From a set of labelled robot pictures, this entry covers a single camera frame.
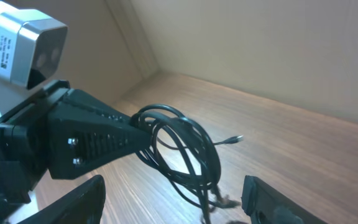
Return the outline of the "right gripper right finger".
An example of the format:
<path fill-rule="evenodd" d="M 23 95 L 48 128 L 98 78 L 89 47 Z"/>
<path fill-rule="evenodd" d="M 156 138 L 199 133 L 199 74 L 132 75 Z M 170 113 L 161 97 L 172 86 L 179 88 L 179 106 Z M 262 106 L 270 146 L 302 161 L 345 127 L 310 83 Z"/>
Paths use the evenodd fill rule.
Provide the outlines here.
<path fill-rule="evenodd" d="M 241 199 L 252 224 L 326 224 L 256 176 L 245 176 Z"/>

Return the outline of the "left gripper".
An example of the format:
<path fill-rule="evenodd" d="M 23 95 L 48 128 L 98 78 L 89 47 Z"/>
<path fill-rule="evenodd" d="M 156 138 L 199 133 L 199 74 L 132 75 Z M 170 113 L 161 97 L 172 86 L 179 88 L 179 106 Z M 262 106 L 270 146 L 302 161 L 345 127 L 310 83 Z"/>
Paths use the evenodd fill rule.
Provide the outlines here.
<path fill-rule="evenodd" d="M 0 116 L 0 223 L 31 203 L 48 167 L 48 141 L 50 175 L 66 180 L 150 147 L 151 135 L 129 116 L 69 89 L 68 81 L 54 80 L 19 101 L 3 96 L 12 106 Z"/>

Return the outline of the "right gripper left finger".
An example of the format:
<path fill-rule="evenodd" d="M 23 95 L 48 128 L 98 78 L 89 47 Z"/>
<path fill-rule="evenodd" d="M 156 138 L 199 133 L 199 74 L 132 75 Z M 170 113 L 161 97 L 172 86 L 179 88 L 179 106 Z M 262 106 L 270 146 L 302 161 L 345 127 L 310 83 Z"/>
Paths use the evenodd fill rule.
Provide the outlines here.
<path fill-rule="evenodd" d="M 105 200 L 104 178 L 95 175 L 19 224 L 99 224 Z"/>

